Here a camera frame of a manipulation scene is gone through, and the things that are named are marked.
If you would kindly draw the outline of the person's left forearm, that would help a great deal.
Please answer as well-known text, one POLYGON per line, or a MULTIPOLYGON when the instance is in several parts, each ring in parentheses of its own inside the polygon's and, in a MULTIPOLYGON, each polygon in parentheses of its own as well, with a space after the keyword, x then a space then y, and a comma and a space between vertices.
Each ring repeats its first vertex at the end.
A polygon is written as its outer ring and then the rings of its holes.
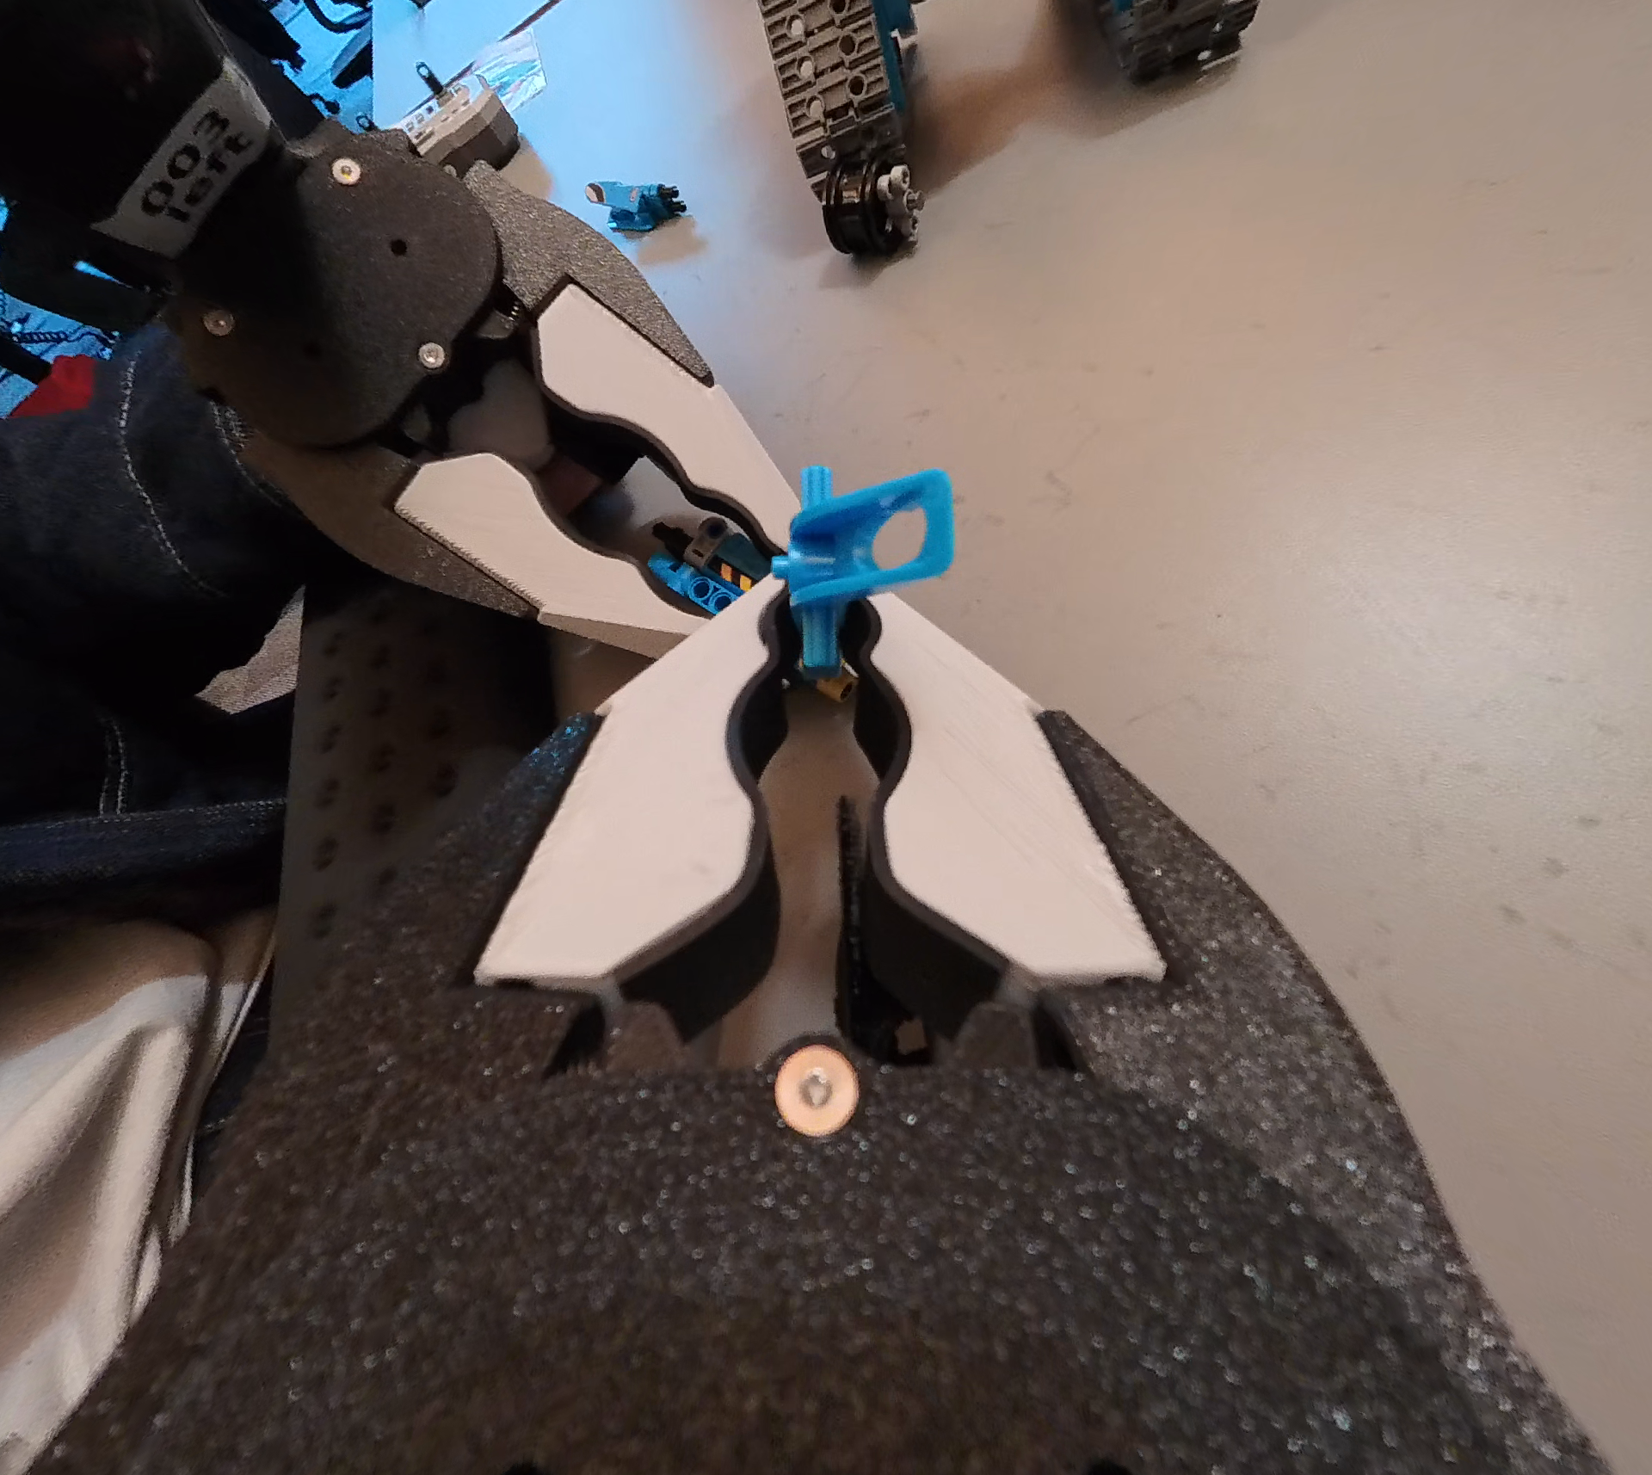
POLYGON ((283 799, 290 707, 198 694, 332 545, 242 442, 157 325, 95 367, 84 408, 3 421, 5 825, 283 799))

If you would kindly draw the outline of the person's white shirt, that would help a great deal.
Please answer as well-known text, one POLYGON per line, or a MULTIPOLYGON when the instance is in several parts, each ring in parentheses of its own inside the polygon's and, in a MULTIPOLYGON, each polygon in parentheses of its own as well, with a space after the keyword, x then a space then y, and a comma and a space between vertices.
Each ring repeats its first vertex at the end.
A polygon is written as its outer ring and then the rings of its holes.
POLYGON ((3 1472, 40 1455, 151 1295, 272 934, 257 908, 200 932, 131 919, 3 938, 3 1472))

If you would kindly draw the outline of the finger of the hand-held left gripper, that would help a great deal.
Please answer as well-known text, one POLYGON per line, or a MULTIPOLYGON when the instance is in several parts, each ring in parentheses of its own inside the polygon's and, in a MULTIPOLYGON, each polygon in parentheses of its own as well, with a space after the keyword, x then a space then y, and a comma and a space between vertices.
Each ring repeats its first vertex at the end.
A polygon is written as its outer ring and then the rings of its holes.
POLYGON ((542 502, 527 472, 491 453, 416 466, 394 511, 557 632, 655 660, 710 622, 634 557, 576 534, 542 502))
POLYGON ((542 308, 535 365, 572 425, 646 453, 691 504, 730 517, 766 553, 785 549, 796 493, 721 387, 587 293, 557 293, 542 308))

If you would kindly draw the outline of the black dimpled mat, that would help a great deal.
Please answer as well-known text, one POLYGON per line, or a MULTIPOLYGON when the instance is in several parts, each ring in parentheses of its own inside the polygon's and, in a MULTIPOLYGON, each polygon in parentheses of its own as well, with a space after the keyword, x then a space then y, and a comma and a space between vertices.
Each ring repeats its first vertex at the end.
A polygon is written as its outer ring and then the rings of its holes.
POLYGON ((367 945, 373 915, 429 898, 469 977, 531 838, 599 731, 554 724, 550 635, 535 622, 349 568, 304 596, 270 1051, 367 945))

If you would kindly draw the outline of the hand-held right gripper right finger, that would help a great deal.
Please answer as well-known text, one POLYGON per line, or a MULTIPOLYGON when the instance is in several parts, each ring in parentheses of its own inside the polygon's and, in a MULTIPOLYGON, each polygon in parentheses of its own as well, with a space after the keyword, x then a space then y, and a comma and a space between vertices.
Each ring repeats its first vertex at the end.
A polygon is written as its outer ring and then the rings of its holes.
POLYGON ((929 1028, 1166 970, 1044 718, 899 598, 860 605, 866 959, 929 1028))

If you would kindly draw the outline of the light blue brick separator tool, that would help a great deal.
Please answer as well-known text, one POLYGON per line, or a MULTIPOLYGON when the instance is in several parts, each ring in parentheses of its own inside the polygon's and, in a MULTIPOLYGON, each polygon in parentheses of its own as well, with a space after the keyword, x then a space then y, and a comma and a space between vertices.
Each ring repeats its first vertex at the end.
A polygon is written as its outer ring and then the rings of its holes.
POLYGON ((850 603, 941 577, 952 560, 948 474, 916 472, 850 495, 834 495, 830 468, 805 468, 800 474, 800 511, 790 521, 785 549, 772 560, 772 575, 788 592, 800 675, 809 681, 837 675, 837 630, 850 603), (877 534, 905 513, 920 515, 918 553, 903 564, 882 566, 873 551, 877 534))

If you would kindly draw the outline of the blue striped brick assembly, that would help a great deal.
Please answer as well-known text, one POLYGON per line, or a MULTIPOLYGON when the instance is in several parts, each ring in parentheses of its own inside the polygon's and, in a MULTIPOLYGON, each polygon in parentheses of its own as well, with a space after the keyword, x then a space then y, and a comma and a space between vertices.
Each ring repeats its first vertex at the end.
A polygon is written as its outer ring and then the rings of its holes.
POLYGON ((770 575, 772 558, 728 519, 704 515, 689 530, 657 521, 649 573, 683 602, 713 617, 770 575))

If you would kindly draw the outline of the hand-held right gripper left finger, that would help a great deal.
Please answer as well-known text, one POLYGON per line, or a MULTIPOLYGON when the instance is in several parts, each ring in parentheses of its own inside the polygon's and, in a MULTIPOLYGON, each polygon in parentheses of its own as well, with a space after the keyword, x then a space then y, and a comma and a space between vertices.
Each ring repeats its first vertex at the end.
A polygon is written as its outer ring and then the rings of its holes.
POLYGON ((655 1004, 678 1032, 753 991, 779 919, 755 778, 785 739, 785 598, 755 587, 602 703, 480 985, 655 1004))

